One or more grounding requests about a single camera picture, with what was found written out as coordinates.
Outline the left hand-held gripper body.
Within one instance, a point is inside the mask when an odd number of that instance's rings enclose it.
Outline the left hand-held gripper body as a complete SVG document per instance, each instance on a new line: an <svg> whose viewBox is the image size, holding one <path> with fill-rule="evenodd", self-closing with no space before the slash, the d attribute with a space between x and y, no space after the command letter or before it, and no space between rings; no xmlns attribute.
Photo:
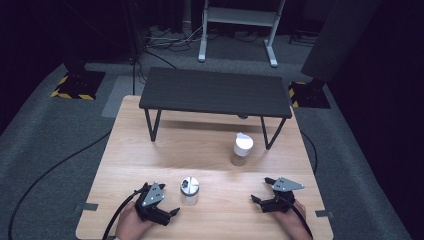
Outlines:
<svg viewBox="0 0 424 240"><path fill-rule="evenodd" d="M158 208L158 204L164 199L163 190L159 188L158 182L152 184L146 182L139 193L140 196L135 204L137 214L142 221L151 221L153 211Z"/></svg>

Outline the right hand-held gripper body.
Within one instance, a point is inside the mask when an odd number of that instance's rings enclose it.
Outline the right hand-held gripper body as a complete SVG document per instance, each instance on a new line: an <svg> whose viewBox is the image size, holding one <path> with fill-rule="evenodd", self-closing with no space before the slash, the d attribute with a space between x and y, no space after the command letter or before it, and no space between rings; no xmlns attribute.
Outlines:
<svg viewBox="0 0 424 240"><path fill-rule="evenodd" d="M270 185L274 193L272 199L265 200L265 205L260 206L264 213L283 212L291 209L295 202L294 191L304 188L303 184L294 182L284 177L279 177L274 185Z"/></svg>

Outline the glass jar with silver lid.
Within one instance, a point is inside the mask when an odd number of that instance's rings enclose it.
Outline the glass jar with silver lid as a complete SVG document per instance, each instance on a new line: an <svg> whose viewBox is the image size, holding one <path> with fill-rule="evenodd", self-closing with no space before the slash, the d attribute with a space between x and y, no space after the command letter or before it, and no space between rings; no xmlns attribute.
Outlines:
<svg viewBox="0 0 424 240"><path fill-rule="evenodd" d="M195 177L186 177L181 181L181 202L186 206L194 206L198 202L200 184Z"/></svg>

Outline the spice jar with white lid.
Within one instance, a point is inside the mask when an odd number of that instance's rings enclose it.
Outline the spice jar with white lid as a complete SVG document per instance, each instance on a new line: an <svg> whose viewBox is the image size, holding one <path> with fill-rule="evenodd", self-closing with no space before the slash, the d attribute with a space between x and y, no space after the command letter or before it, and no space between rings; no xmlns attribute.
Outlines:
<svg viewBox="0 0 424 240"><path fill-rule="evenodd" d="M253 139L244 133L237 133L233 145L234 155L231 158L231 163L235 166L242 166L246 163L246 159L254 146Z"/></svg>

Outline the black shelf with metal legs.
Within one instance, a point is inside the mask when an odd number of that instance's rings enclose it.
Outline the black shelf with metal legs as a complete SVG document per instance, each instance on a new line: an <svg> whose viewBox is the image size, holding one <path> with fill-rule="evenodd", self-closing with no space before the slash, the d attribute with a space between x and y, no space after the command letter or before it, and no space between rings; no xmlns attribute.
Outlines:
<svg viewBox="0 0 424 240"><path fill-rule="evenodd" d="M241 118L292 117L280 77L153 67L141 95L150 140L155 141L164 110L237 115Z"/></svg>

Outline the person's left hand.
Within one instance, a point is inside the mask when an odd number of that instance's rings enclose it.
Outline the person's left hand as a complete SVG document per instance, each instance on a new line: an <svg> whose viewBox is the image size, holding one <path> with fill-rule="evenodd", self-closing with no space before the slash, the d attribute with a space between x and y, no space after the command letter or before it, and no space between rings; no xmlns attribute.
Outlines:
<svg viewBox="0 0 424 240"><path fill-rule="evenodd" d="M142 221L130 201L120 212L114 240L140 240L154 226L154 222Z"/></svg>

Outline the person's right hand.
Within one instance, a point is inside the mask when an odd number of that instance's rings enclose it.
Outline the person's right hand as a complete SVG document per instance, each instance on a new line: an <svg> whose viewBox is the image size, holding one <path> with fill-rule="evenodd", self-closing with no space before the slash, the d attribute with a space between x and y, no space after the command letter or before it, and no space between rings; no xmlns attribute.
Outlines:
<svg viewBox="0 0 424 240"><path fill-rule="evenodd" d="M312 237L294 210L290 209L286 213L272 212L272 216L279 222L291 240L312 240Z"/></svg>

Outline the black base with striped edge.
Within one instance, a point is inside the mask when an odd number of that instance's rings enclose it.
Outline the black base with striped edge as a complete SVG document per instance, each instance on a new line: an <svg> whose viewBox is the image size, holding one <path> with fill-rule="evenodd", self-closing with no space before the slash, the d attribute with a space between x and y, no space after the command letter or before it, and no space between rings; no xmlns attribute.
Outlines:
<svg viewBox="0 0 424 240"><path fill-rule="evenodd" d="M105 75L105 72L97 71L85 71L80 75L66 73L51 96L64 99L95 100L97 90Z"/></svg>
<svg viewBox="0 0 424 240"><path fill-rule="evenodd" d="M323 91L324 83L318 80L311 82L291 82L289 96L293 107L330 109L330 103Z"/></svg>

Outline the grey panel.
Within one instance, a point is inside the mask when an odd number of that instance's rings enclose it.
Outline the grey panel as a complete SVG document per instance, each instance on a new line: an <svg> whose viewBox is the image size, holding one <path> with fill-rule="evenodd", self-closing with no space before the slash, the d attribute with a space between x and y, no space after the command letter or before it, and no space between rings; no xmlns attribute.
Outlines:
<svg viewBox="0 0 424 240"><path fill-rule="evenodd" d="M336 0L301 72L332 81L383 0Z"/></svg>

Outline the black pole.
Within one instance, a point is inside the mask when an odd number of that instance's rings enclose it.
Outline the black pole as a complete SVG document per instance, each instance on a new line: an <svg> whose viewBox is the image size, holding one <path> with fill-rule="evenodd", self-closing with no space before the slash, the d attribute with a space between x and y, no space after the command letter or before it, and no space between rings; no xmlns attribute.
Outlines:
<svg viewBox="0 0 424 240"><path fill-rule="evenodd" d="M132 94L135 94L136 66L144 48L139 6L137 0L121 0L121 4L130 45L129 62L132 66Z"/></svg>

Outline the white metal stand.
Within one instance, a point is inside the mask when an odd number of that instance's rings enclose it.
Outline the white metal stand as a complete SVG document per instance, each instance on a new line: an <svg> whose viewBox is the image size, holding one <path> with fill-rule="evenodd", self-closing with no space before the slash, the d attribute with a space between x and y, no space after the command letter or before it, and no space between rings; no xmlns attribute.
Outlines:
<svg viewBox="0 0 424 240"><path fill-rule="evenodd" d="M271 29L269 37L264 40L264 47L267 52L270 65L273 68L276 68L278 66L278 61L273 50L273 42L280 23L285 2L286 0L279 0L277 10L275 12L267 12L210 7L209 0L205 0L202 14L202 35L198 53L198 61L203 63L206 60L207 31L209 23L238 24L269 27Z"/></svg>

